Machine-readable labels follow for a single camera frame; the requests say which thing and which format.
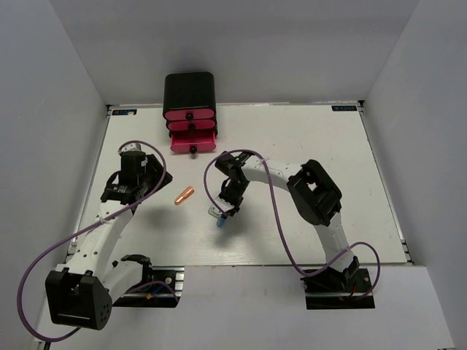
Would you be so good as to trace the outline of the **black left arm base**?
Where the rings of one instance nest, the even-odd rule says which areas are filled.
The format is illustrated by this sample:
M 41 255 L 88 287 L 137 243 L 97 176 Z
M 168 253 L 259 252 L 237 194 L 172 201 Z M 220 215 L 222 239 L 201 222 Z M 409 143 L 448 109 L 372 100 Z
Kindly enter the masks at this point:
M 184 267 L 152 267 L 149 279 L 130 288 L 114 308 L 176 308 L 182 297 Z

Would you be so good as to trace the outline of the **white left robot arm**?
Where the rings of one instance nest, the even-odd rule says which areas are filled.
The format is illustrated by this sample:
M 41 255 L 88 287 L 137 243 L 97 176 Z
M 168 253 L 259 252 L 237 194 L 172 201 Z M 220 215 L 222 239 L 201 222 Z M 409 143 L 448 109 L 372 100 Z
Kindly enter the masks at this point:
M 45 280 L 52 323 L 101 330 L 113 304 L 127 291 L 145 291 L 154 282 L 149 257 L 110 257 L 138 201 L 172 181 L 154 155 L 130 150 L 120 155 L 120 170 L 108 178 L 101 195 L 96 228 L 85 234 L 72 258 Z

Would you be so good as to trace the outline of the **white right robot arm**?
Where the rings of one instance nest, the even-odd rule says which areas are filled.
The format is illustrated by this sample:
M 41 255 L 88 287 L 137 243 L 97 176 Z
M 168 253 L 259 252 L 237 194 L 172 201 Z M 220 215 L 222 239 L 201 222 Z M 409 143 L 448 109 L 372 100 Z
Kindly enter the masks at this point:
M 239 211 L 250 183 L 267 184 L 270 191 L 282 189 L 290 194 L 300 217 L 315 228 L 325 252 L 324 272 L 331 285 L 345 291 L 355 283 L 359 262 L 341 223 L 342 193 L 319 162 L 281 163 L 243 150 L 238 155 L 223 152 L 215 168 L 227 176 L 208 210 L 219 227 Z

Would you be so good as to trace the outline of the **pink bottom drawer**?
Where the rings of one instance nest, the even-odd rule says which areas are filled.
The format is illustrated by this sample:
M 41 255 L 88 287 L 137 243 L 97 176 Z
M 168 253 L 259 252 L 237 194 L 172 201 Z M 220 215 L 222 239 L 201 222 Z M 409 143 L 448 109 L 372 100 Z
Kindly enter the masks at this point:
M 175 153 L 211 152 L 216 148 L 216 134 L 213 130 L 174 131 L 171 133 L 170 149 Z

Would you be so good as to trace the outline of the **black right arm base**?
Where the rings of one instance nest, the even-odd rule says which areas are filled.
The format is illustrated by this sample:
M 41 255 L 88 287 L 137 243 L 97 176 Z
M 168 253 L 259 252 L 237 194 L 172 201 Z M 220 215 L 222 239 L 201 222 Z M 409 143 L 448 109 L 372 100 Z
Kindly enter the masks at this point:
M 323 272 L 314 277 L 301 277 L 307 310 L 350 310 L 375 308 L 370 275 L 359 268 L 355 275 L 342 284 Z

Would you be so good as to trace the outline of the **orange highlighter pen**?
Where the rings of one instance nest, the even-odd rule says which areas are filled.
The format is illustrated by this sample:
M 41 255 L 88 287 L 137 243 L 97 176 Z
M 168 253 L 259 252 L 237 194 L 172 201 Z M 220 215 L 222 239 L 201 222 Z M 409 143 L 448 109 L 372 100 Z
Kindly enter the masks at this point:
M 193 193 L 195 192 L 194 188 L 191 186 L 186 187 L 175 199 L 174 205 L 179 206 L 184 201 L 186 201 Z

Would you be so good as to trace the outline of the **pink drawer with black knob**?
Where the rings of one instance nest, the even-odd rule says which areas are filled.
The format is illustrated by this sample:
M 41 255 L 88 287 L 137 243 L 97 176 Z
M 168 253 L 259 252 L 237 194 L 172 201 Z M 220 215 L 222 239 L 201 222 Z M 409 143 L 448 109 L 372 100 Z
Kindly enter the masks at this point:
M 207 120 L 215 116 L 215 111 L 209 108 L 206 109 L 175 109 L 169 110 L 164 115 L 164 118 L 169 122 L 180 120 Z

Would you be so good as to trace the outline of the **blue transparent correction tape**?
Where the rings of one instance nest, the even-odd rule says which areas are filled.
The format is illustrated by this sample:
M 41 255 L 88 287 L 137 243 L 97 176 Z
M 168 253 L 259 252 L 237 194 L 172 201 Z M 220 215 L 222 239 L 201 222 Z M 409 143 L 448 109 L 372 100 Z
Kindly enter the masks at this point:
M 216 226 L 218 228 L 222 228 L 225 224 L 225 221 L 227 220 L 227 215 L 223 214 L 217 218 Z

